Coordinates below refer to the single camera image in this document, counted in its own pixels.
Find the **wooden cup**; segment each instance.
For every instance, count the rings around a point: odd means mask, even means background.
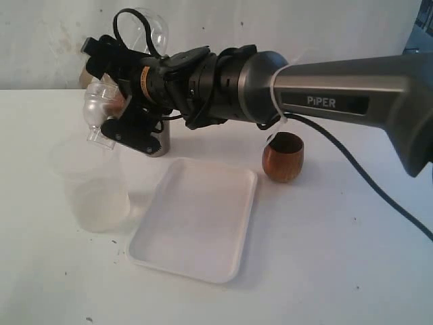
[[[273,181],[292,181],[300,174],[303,163],[304,142],[293,133],[277,133],[263,150],[263,171]]]

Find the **white table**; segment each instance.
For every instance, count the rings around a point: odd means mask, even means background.
[[[228,122],[172,124],[172,150],[122,150],[133,212],[115,234],[80,230],[48,169],[49,149],[85,127],[82,91],[0,92],[0,324],[431,324],[433,244],[392,210],[318,133],[289,185],[263,174],[267,133]],[[383,188],[433,228],[431,165],[406,176],[383,133],[320,121]],[[225,285],[138,267],[127,234],[174,158],[251,168],[258,187],[241,269]]]

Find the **cable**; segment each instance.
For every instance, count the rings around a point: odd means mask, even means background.
[[[349,160],[349,162],[352,164],[352,166],[357,170],[357,172],[362,176],[362,178],[368,183],[368,185],[373,188],[373,190],[379,194],[381,198],[385,200],[390,206],[392,206],[394,209],[396,209],[403,217],[405,217],[407,220],[409,220],[416,228],[421,230],[432,242],[433,242],[433,233],[417,218],[412,216],[409,212],[407,212],[403,207],[401,207],[397,202],[395,202],[383,189],[379,187],[378,184],[370,177],[370,175],[365,171],[365,169],[357,162],[357,160],[354,158],[354,156],[347,150],[347,148],[336,138],[334,137],[330,132],[328,132],[326,129],[324,129],[321,125],[318,125],[316,122],[313,122],[312,120],[309,120],[303,116],[292,114],[292,113],[285,113],[285,117],[300,121],[310,127],[312,127],[314,130],[320,132],[324,137],[326,137],[330,142],[337,147],[341,153]]]
[[[153,56],[157,59],[160,59],[162,56],[158,53],[158,51],[156,51],[154,42],[152,41],[152,30],[150,28],[150,24],[147,21],[146,17],[141,12],[138,12],[135,9],[131,9],[131,8],[122,9],[113,18],[113,33],[114,33],[114,36],[116,37],[117,41],[120,43],[120,45],[125,47],[125,48],[128,48],[126,46],[126,44],[124,43],[122,37],[120,36],[119,29],[117,26],[118,17],[120,14],[122,14],[124,12],[127,12],[128,14],[135,16],[143,24],[145,36],[146,36],[147,48],[149,49],[151,56]]]

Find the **white tray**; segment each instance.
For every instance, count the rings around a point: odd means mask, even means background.
[[[127,247],[135,264],[224,283],[235,277],[257,175],[215,162],[176,160]]]

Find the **transparent cup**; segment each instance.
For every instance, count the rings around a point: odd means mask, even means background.
[[[130,203],[118,150],[74,135],[51,150],[49,162],[63,181],[66,200],[81,228],[105,232],[126,219]]]

